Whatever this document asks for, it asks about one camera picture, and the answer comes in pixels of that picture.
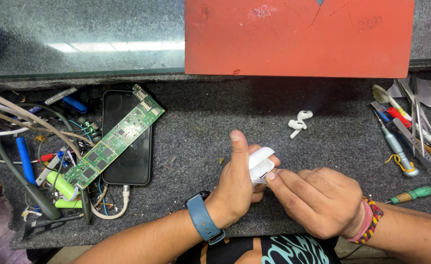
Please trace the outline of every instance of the floor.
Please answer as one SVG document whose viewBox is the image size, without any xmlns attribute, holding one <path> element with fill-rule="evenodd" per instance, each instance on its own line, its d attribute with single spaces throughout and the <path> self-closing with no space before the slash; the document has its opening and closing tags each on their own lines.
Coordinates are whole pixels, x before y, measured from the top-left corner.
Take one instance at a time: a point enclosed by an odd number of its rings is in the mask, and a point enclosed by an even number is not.
<svg viewBox="0 0 431 264">
<path fill-rule="evenodd" d="M 336 254 L 339 257 L 348 255 L 357 246 L 346 242 L 340 238 L 336 245 Z M 55 255 L 48 264 L 67 264 L 73 259 L 81 255 L 85 250 L 91 246 L 77 246 L 63 248 Z M 342 261 L 343 264 L 400 264 L 401 261 L 387 256 L 382 250 L 373 249 L 369 247 L 362 247 L 358 249 L 348 259 Z"/>
</svg>

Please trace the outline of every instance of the earphone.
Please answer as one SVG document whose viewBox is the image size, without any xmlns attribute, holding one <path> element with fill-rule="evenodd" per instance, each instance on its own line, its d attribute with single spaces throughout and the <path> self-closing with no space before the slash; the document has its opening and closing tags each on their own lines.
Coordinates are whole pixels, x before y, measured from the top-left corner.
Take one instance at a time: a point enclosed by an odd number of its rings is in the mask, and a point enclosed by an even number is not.
<svg viewBox="0 0 431 264">
<path fill-rule="evenodd" d="M 291 139 L 293 139 L 302 129 L 306 129 L 306 124 L 303 122 L 303 120 L 311 118 L 312 116 L 312 111 L 302 110 L 297 115 L 297 121 L 289 120 L 289 123 L 287 125 L 295 129 L 294 133 L 290 135 Z"/>
</svg>

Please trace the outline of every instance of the teal print on shirt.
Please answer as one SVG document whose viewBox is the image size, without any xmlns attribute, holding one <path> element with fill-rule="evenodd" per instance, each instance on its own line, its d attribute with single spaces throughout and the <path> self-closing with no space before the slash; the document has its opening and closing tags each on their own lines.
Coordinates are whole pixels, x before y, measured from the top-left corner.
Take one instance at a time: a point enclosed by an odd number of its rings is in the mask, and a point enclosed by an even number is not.
<svg viewBox="0 0 431 264">
<path fill-rule="evenodd" d="M 294 243 L 290 241 L 287 237 L 283 235 L 280 235 L 280 238 L 278 236 L 272 236 L 270 238 L 272 241 L 276 242 L 283 248 L 273 243 L 271 245 L 271 248 L 268 250 L 268 255 L 264 255 L 261 258 L 262 264 L 266 264 L 266 263 L 276 264 L 272 257 L 272 253 L 277 253 L 281 255 L 286 261 L 286 263 L 289 263 L 289 264 L 294 264 L 292 262 L 294 255 L 297 257 L 297 260 L 302 264 L 329 264 L 330 263 L 328 256 L 325 255 L 322 246 L 320 246 L 317 243 L 317 241 L 315 241 L 309 235 L 296 234 L 295 238 L 297 238 L 298 243 Z M 276 239 L 279 239 L 279 241 L 283 239 L 284 240 L 283 243 L 289 245 L 290 247 L 277 241 Z"/>
</svg>

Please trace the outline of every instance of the circuit board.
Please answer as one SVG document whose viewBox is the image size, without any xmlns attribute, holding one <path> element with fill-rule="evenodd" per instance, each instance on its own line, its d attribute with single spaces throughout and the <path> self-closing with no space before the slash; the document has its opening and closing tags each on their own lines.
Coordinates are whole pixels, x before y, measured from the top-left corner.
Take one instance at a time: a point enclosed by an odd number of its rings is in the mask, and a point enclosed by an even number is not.
<svg viewBox="0 0 431 264">
<path fill-rule="evenodd" d="M 83 156 L 77 166 L 63 174 L 64 180 L 80 189 L 86 188 L 165 112 L 140 85 L 132 89 L 140 104 Z"/>
</svg>

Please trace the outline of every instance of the hand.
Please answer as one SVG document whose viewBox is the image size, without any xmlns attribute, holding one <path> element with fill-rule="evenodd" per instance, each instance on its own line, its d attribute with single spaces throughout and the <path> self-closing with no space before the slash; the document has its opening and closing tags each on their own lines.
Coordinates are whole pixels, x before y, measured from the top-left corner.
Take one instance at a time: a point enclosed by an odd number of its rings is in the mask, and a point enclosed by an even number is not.
<svg viewBox="0 0 431 264">
<path fill-rule="evenodd" d="M 250 203 L 261 201 L 266 188 L 265 184 L 258 184 L 253 188 L 248 171 L 248 156 L 261 146 L 248 146 L 247 139 L 238 130 L 232 131 L 230 138 L 232 159 L 225 165 L 217 187 L 205 201 L 209 215 L 220 229 L 238 221 L 247 213 Z M 276 167 L 281 163 L 274 155 L 269 159 Z"/>
<path fill-rule="evenodd" d="M 359 184 L 329 168 L 268 172 L 266 181 L 287 214 L 314 237 L 355 237 L 365 218 Z"/>
</svg>

